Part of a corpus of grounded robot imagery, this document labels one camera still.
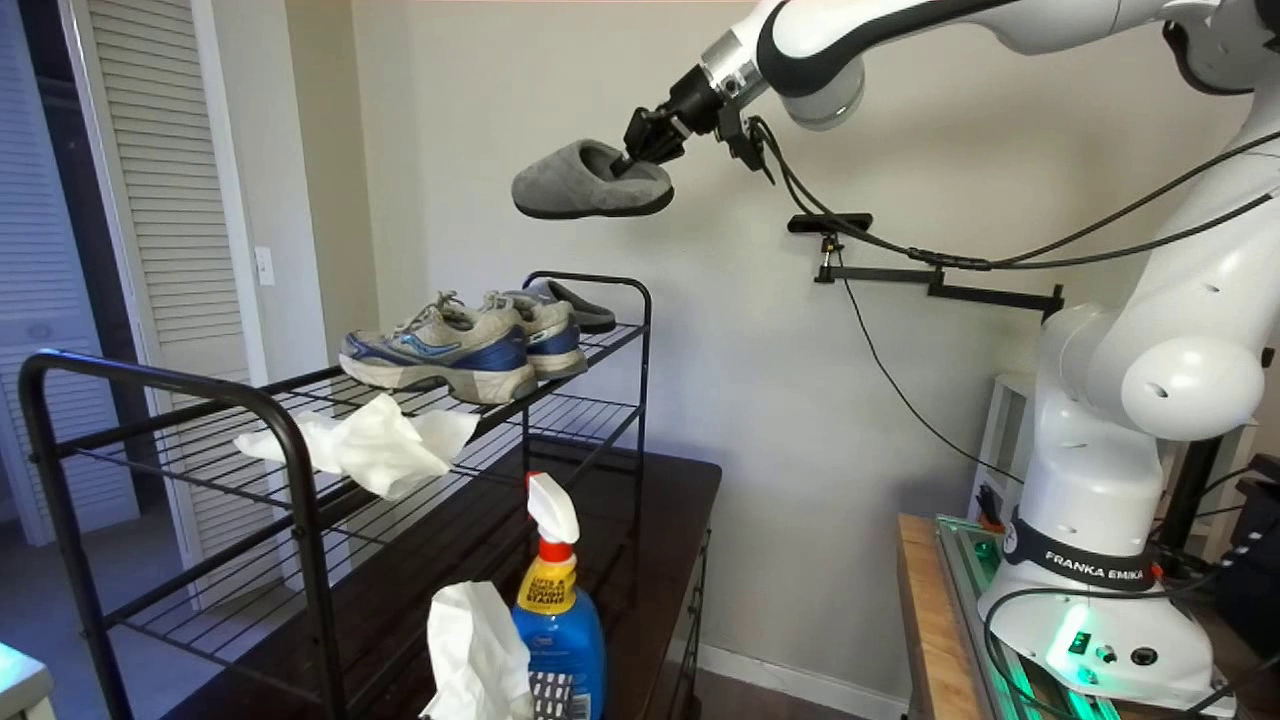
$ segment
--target floor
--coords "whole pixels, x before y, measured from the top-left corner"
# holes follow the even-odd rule
[[[137,524],[94,531],[87,546],[105,597],[127,597],[177,570],[172,530],[165,513]],[[98,720],[105,699],[87,648],[80,641],[72,591],[55,550],[26,550],[14,524],[0,524],[0,644],[12,644],[50,667],[50,705],[63,720]],[[137,634],[116,634],[137,718],[165,718],[181,698],[198,690],[216,667],[172,652]],[[851,720],[844,713],[802,705],[778,694],[701,671],[705,720]]]

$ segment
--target spray bottle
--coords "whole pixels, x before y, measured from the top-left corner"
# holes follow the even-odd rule
[[[604,718],[604,634],[589,591],[576,588],[576,510],[547,477],[527,477],[527,517],[534,521],[534,559],[514,597],[514,634],[527,648],[533,683],[559,683],[568,694],[568,720]]]

